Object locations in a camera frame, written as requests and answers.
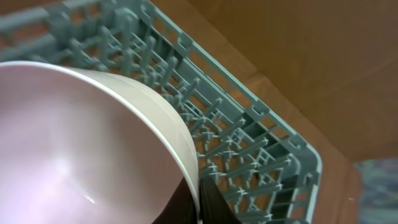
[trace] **dark object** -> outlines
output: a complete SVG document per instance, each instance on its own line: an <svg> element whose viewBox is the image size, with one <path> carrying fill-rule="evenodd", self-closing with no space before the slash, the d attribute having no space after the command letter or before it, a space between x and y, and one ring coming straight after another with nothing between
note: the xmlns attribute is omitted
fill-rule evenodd
<svg viewBox="0 0 398 224"><path fill-rule="evenodd" d="M210 177L199 182L200 216L203 224L241 224L229 209L223 195ZM182 179L163 212L152 224L196 224L195 205L187 182Z"/></svg>

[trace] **white bowl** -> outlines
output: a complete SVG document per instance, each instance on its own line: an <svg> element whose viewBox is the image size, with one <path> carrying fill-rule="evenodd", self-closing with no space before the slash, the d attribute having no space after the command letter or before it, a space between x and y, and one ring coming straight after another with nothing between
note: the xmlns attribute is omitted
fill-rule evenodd
<svg viewBox="0 0 398 224"><path fill-rule="evenodd" d="M126 77L0 63L0 223L152 223L185 177L191 135L155 91Z"/></svg>

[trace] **wooden surface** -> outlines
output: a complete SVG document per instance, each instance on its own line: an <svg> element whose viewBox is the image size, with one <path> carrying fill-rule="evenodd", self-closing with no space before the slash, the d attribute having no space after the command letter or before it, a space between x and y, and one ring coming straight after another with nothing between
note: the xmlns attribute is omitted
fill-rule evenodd
<svg viewBox="0 0 398 224"><path fill-rule="evenodd" d="M398 1L188 1L344 155L398 156Z"/></svg>
<svg viewBox="0 0 398 224"><path fill-rule="evenodd" d="M313 223L357 223L361 179L350 161L186 0L154 3L317 149L323 170Z"/></svg>

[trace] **brown wall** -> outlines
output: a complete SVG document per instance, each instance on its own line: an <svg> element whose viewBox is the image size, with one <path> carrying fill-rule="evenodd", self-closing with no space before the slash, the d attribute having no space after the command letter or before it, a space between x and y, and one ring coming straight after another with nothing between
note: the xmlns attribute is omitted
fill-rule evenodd
<svg viewBox="0 0 398 224"><path fill-rule="evenodd" d="M398 1L188 1L347 157L398 157Z"/></svg>

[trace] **gray dish rack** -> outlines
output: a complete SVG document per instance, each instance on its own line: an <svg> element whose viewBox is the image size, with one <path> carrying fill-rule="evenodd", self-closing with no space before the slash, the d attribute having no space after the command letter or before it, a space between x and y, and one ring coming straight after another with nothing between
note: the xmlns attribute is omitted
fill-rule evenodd
<svg viewBox="0 0 398 224"><path fill-rule="evenodd" d="M151 2L71 0L1 16L0 62L11 60L139 80L180 113L200 176L212 176L243 223L311 223L316 150Z"/></svg>

